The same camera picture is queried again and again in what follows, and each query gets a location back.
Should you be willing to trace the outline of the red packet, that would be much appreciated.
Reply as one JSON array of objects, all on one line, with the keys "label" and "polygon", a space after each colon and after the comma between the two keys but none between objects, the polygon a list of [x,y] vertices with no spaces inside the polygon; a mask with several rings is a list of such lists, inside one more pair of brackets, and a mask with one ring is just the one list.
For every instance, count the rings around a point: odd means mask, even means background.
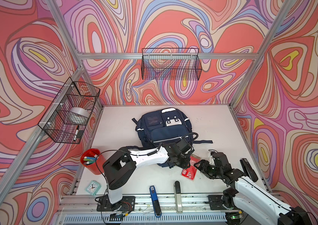
[{"label": "red packet", "polygon": [[197,169],[194,167],[194,164],[198,163],[201,160],[200,157],[196,156],[196,155],[191,155],[190,156],[190,167],[188,167],[187,169],[183,169],[181,172],[181,176],[193,181],[195,176],[196,176],[196,172]]}]

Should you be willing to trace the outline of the navy blue backpack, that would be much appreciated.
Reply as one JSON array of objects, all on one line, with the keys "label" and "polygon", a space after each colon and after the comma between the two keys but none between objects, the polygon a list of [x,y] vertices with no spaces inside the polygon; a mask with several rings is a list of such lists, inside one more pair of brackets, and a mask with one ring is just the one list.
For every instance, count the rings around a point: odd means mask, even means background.
[{"label": "navy blue backpack", "polygon": [[166,108],[162,110],[148,112],[137,121],[138,137],[143,145],[142,150],[152,149],[160,143],[175,143],[179,139],[185,138],[191,145],[210,143],[212,140],[197,140],[198,133],[192,131],[190,119],[179,109]]}]

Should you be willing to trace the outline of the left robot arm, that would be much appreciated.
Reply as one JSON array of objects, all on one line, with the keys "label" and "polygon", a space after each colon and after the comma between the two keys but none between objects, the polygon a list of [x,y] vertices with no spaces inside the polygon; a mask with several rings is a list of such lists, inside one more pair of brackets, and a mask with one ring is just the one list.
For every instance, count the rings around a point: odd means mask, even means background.
[{"label": "left robot arm", "polygon": [[147,150],[125,146],[114,151],[102,165],[109,202],[116,204],[122,200],[122,187],[136,169],[154,164],[187,169],[194,151],[194,147],[185,138],[172,143],[161,142],[157,147]]}]

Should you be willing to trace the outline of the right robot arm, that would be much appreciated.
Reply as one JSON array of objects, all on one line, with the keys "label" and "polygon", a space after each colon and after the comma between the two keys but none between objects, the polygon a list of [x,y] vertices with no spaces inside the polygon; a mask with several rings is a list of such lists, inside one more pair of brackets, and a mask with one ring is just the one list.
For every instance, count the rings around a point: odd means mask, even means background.
[{"label": "right robot arm", "polygon": [[194,167],[207,178],[227,185],[220,200],[223,208],[243,210],[261,225],[312,224],[309,213],[301,207],[292,207],[258,186],[258,176],[246,158],[240,159],[240,170],[232,168],[222,152],[213,151],[211,157],[213,164],[202,159]]}]

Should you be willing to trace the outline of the black beige stapler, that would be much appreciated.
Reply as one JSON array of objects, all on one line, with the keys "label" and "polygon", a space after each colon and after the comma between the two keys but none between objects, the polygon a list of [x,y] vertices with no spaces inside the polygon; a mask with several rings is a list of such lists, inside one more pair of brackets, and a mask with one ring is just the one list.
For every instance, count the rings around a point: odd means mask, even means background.
[{"label": "black beige stapler", "polygon": [[183,213],[182,200],[181,200],[181,186],[179,181],[174,182],[175,206],[177,213]]}]

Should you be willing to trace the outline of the blue stapler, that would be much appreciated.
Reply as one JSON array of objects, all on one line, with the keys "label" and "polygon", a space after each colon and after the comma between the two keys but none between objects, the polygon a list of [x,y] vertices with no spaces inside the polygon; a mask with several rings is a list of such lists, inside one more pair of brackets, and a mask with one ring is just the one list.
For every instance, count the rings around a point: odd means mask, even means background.
[{"label": "blue stapler", "polygon": [[157,196],[155,186],[150,186],[149,190],[150,190],[152,205],[153,205],[153,209],[154,209],[154,215],[156,218],[160,218],[162,216],[162,211],[160,208],[160,203],[159,203],[159,199]]}]

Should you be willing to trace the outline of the red cup with markers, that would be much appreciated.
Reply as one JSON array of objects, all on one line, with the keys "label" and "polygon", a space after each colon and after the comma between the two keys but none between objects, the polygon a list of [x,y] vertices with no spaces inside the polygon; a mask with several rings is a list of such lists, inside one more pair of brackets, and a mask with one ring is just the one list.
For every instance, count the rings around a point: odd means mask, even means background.
[{"label": "red cup with markers", "polygon": [[88,149],[80,158],[81,164],[95,175],[103,173],[102,166],[105,161],[105,157],[98,149]]}]

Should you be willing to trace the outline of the marker in basket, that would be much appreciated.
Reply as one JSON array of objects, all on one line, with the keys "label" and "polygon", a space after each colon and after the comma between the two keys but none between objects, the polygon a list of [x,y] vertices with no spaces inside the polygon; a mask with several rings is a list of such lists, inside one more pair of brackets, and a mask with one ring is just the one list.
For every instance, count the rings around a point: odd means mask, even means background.
[{"label": "marker in basket", "polygon": [[76,130],[75,130],[75,134],[74,134],[74,137],[73,137],[73,140],[76,141],[77,140],[77,135],[79,133],[79,125],[76,127]]}]

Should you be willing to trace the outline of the white tape roll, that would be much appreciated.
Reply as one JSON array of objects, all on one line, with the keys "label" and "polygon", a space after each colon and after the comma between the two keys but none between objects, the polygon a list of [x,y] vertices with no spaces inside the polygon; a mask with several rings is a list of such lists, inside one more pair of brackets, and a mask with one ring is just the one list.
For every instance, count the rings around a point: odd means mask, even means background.
[{"label": "white tape roll", "polygon": [[89,119],[89,112],[81,107],[72,107],[68,113],[68,121],[71,124],[86,125]]}]

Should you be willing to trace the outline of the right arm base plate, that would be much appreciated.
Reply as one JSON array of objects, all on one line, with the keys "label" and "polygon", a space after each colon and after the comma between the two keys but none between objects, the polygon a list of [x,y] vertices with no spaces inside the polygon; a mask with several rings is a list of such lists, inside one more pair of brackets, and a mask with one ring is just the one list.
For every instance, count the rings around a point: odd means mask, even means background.
[{"label": "right arm base plate", "polygon": [[220,211],[220,210],[232,210],[233,207],[228,208],[224,205],[223,195],[208,195],[208,201],[210,209],[212,211]]}]

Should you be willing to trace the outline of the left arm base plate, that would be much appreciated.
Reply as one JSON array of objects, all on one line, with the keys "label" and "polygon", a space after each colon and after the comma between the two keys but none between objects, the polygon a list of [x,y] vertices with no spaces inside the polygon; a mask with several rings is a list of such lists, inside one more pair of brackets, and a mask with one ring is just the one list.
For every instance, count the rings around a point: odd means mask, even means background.
[{"label": "left arm base plate", "polygon": [[122,200],[111,204],[107,195],[96,197],[98,212],[132,212],[135,209],[135,196],[124,196]]}]

